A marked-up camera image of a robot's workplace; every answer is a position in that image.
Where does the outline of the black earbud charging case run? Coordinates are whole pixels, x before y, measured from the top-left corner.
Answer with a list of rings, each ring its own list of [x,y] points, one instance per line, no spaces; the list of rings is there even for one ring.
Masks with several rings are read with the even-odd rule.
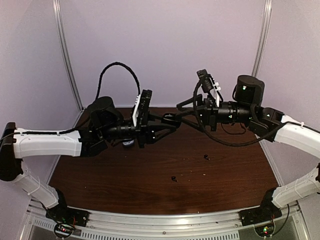
[[[175,113],[167,112],[162,116],[161,122],[178,129],[181,126],[181,120],[177,118]]]

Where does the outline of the purple earbud charging case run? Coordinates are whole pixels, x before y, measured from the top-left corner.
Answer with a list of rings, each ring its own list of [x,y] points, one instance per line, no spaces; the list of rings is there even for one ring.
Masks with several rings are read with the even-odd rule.
[[[134,146],[134,144],[135,144],[135,140],[134,139],[125,139],[122,142],[122,145],[125,148],[130,148],[130,147]]]

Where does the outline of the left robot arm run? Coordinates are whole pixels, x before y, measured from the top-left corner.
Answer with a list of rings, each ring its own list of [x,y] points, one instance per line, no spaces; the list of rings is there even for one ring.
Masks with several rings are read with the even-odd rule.
[[[115,140],[137,140],[141,148],[153,144],[162,139],[157,133],[166,130],[171,134],[180,127],[181,121],[174,113],[151,114],[150,100],[150,96],[140,94],[132,117],[125,119],[111,97],[99,97],[87,107],[88,118],[84,124],[70,130],[32,131],[16,128],[14,122],[7,123],[0,140],[0,179],[14,182],[38,199],[53,220],[69,221],[73,215],[64,194],[32,175],[23,164],[23,158],[50,155],[94,157]]]

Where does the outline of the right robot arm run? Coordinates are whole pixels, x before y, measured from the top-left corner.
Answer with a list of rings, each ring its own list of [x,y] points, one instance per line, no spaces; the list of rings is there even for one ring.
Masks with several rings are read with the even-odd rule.
[[[246,147],[262,140],[285,144],[315,158],[320,157],[320,132],[303,122],[294,120],[282,111],[263,107],[265,83],[251,75],[239,75],[233,89],[232,100],[224,101],[221,87],[205,70],[198,71],[198,82],[192,97],[177,104],[186,115],[194,115],[196,122],[187,125],[204,133],[216,143],[228,147]],[[218,124],[240,123],[254,133],[255,140],[232,143],[221,140],[213,132]]]

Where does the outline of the right aluminium post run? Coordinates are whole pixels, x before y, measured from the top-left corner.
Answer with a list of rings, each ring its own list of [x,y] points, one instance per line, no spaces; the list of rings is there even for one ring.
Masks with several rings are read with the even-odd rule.
[[[253,77],[258,77],[260,67],[262,64],[262,59],[265,51],[265,47],[267,44],[268,34],[270,30],[271,18],[272,18],[272,0],[265,0],[264,1],[264,8],[263,8],[263,15],[262,15],[262,22],[260,28],[260,34],[257,44],[256,55],[253,63],[252,73]]]

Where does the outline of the aluminium post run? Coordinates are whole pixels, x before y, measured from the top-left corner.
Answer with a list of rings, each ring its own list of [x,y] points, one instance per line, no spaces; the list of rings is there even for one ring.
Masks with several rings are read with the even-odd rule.
[[[260,28],[260,34],[257,44],[256,55],[253,63],[252,73],[253,77],[258,77],[260,67],[262,64],[262,59],[265,51],[265,47],[267,44],[268,34],[270,30],[271,18],[272,18],[272,0],[265,0],[264,1],[264,8],[263,8],[263,15],[262,15],[262,22]]]
[[[64,30],[63,16],[61,11],[61,3],[59,0],[53,0],[52,6],[53,6],[53,14],[56,22],[56,28],[57,28],[58,38],[59,38],[62,59],[65,66],[66,74],[67,74],[67,79],[70,84],[71,92],[75,100],[76,107],[78,111],[82,111],[84,109],[84,106],[81,101],[81,97],[80,97],[75,76],[73,73],[71,59],[68,51],[68,45],[67,45],[67,40],[66,40],[66,35]]]

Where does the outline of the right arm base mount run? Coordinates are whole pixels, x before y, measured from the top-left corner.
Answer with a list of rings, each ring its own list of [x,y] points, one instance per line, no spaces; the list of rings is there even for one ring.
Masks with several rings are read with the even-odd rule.
[[[239,217],[243,227],[253,226],[254,232],[261,238],[271,237],[276,232],[275,219],[280,218],[280,209],[263,208],[261,206],[241,210]]]

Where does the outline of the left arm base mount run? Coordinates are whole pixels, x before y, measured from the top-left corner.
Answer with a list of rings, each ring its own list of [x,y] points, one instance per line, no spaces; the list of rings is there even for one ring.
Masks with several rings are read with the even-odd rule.
[[[86,227],[89,220],[89,212],[68,207],[66,211],[45,209],[45,217],[55,222],[53,233],[59,239],[70,237],[77,227]]]

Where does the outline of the aluminium front rail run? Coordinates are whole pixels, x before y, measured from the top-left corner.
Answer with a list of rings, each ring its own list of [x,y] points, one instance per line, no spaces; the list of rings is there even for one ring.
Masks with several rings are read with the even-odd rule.
[[[234,209],[210,213],[146,215],[121,214],[78,208],[88,212],[86,226],[76,226],[66,240],[311,240],[306,221],[298,203],[290,204],[283,216],[274,219],[275,232],[260,237],[258,226],[243,226],[240,211]],[[39,201],[31,199],[18,240],[60,240],[53,232],[55,222],[46,218]]]

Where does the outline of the left aluminium post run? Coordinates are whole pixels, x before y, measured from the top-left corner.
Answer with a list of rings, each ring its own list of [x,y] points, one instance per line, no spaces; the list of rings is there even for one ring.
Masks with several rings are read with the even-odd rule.
[[[64,30],[63,16],[61,11],[61,3],[59,0],[53,0],[52,6],[53,6],[53,14],[56,22],[56,28],[57,28],[58,38],[59,38],[62,59],[65,66],[66,74],[67,74],[67,79],[70,84],[71,92],[75,100],[76,107],[78,111],[82,111],[84,109],[84,106],[81,101],[81,97],[80,97],[75,76],[73,73],[71,59],[68,51],[68,45],[67,45],[67,40],[66,40],[66,35]]]

